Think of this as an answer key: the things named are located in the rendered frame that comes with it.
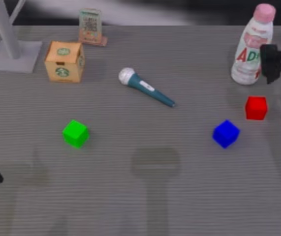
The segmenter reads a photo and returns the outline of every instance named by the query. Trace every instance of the bottle cap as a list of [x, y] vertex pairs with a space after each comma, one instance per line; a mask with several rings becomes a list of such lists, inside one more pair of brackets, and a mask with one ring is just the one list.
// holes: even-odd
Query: bottle cap
[[260, 4], [254, 12], [254, 19], [262, 23], [272, 22], [275, 18], [276, 9], [270, 4]]

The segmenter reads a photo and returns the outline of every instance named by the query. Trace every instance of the cube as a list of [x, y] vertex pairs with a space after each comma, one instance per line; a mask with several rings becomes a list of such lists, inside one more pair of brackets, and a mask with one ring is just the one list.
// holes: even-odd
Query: cube
[[65, 141], [76, 148], [81, 148], [89, 138], [88, 128], [76, 120], [72, 120], [62, 131], [62, 134]]
[[223, 148], [233, 144], [240, 134], [240, 130], [229, 120], [218, 125], [213, 132], [213, 139]]
[[79, 83], [86, 63], [82, 43], [52, 41], [44, 63], [50, 81]]
[[249, 96], [245, 105], [247, 119], [264, 120], [268, 112], [267, 100], [265, 97]]

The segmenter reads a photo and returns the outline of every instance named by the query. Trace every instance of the green logo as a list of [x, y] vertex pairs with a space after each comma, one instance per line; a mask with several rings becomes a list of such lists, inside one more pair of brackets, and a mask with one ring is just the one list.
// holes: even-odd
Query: green logo
[[69, 55], [69, 53], [70, 53], [70, 50], [68, 48], [59, 48], [57, 50], [57, 54], [60, 56], [67, 56], [67, 55]]
[[83, 67], [83, 64], [84, 64], [83, 56], [80, 56], [79, 57], [79, 66]]
[[67, 70], [66, 68], [59, 67], [59, 68], [57, 68], [55, 70], [55, 72], [60, 77], [67, 77], [67, 76], [69, 76], [69, 70]]

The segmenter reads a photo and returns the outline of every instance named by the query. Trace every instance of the table surface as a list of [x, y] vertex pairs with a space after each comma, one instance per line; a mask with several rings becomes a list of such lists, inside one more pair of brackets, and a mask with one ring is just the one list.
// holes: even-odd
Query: table surface
[[[0, 236], [281, 235], [281, 80], [232, 81], [243, 27], [105, 27], [80, 84], [43, 63], [78, 27], [14, 29], [44, 44], [33, 74], [0, 72]], [[127, 66], [177, 107], [121, 85]], [[265, 121], [245, 119], [249, 95], [267, 97]], [[72, 119], [82, 149], [63, 140]], [[212, 139], [225, 119], [241, 129], [228, 149]]]

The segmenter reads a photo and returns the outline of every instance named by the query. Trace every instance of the white bottle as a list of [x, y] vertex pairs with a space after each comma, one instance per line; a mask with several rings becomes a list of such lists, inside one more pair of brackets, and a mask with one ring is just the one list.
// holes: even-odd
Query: white bottle
[[256, 7], [253, 18], [245, 27], [231, 70], [233, 80], [242, 85], [254, 84], [261, 72], [259, 49], [273, 39], [276, 9], [269, 4]]

